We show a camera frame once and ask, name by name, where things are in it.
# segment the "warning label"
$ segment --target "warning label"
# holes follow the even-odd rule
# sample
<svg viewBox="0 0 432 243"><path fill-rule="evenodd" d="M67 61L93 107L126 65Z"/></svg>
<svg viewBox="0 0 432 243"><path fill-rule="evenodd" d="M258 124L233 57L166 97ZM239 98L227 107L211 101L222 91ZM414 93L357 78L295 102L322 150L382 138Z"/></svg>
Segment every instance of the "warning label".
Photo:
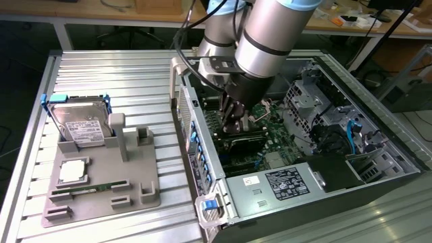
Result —
<svg viewBox="0 0 432 243"><path fill-rule="evenodd" d="M295 168L266 173L265 176L277 200L282 201L309 193Z"/></svg>
<svg viewBox="0 0 432 243"><path fill-rule="evenodd" d="M77 144L102 141L102 132L97 120L74 121L66 123L66 127Z"/></svg>

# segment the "wooden tabletop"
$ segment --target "wooden tabletop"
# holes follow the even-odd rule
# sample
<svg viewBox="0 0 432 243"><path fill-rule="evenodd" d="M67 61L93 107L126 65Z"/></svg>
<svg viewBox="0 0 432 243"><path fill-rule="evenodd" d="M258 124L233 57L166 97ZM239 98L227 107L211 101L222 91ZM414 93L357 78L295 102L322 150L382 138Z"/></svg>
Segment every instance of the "wooden tabletop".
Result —
<svg viewBox="0 0 432 243"><path fill-rule="evenodd" d="M106 0L107 3L115 5L133 5L133 0ZM142 21L159 21L159 22L182 22L186 15L191 0L182 0L182 14L181 15L150 15L137 14L134 8L123 9L119 12L115 9L101 5L99 0L78 0L77 3L63 3L57 0L0 0L0 14L23 14L37 16L57 16L57 17L74 17L74 18L91 18L91 19L114 19L114 20L142 20ZM350 7L351 9L362 8L362 12L371 11L358 2L351 0L337 0L339 5ZM330 16L337 16L334 10L323 10ZM382 23L378 29L371 29L370 33L385 33L397 19L397 15L386 13L391 18L390 23ZM205 9L199 1L195 1L190 22L194 22L205 16ZM358 27L338 27L327 19L310 18L306 30L317 31L334 31L334 32L351 32L366 33L367 28ZM432 36L430 33L418 33L410 29L405 24L399 24L393 34L397 35L415 35Z"/></svg>

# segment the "floor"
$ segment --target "floor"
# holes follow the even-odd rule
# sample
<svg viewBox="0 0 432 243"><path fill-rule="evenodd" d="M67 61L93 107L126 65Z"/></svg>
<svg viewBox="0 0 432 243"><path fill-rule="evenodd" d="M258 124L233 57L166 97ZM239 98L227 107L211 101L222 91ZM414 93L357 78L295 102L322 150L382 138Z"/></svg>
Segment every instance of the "floor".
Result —
<svg viewBox="0 0 432 243"><path fill-rule="evenodd" d="M127 35L109 37L103 43L95 36L113 31L113 26L67 25L73 46L77 50L123 50L127 48ZM177 29L155 28L154 35L166 46ZM182 48L197 46L202 39L202 30L187 33L187 43ZM294 49L325 49L339 63L346 63L361 39L350 39L346 44L337 44L339 36L301 35ZM134 38L134 49L158 49L158 44L141 36ZM7 188L10 171L18 154L18 148L25 133L27 117L34 103L34 96L43 70L49 50L58 50L54 29L49 24L0 21L0 203ZM373 63L367 68L377 68Z"/></svg>

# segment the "hard drive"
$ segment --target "hard drive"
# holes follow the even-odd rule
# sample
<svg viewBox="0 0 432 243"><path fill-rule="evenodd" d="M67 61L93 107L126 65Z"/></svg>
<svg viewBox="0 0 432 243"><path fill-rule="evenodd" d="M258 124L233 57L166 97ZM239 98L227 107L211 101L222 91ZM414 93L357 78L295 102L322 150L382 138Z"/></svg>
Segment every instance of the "hard drive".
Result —
<svg viewBox="0 0 432 243"><path fill-rule="evenodd" d="M109 97L67 97L53 94L49 101L41 97L41 105L55 123L63 141L74 141L77 147L103 145L103 138L113 136L107 126Z"/></svg>

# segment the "cardboard box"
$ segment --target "cardboard box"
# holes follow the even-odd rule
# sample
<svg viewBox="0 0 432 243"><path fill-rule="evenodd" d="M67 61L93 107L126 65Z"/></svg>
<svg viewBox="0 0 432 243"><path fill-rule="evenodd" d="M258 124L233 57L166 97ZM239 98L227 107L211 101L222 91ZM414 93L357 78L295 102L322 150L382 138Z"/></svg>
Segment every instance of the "cardboard box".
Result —
<svg viewBox="0 0 432 243"><path fill-rule="evenodd" d="M181 0L134 0L135 13L179 15Z"/></svg>

